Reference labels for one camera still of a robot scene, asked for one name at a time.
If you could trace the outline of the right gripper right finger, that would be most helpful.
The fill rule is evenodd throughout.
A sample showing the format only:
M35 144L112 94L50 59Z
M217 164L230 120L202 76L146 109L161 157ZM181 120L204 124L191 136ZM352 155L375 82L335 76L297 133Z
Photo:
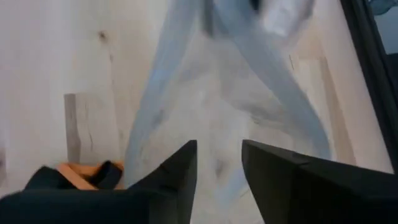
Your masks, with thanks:
M245 139L242 162L265 223L397 223L397 176Z

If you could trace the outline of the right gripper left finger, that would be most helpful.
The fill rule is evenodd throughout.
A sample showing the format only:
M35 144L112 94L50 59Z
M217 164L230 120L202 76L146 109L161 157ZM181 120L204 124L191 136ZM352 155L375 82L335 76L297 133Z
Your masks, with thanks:
M125 190L25 189L1 199L1 223L190 223L197 141Z

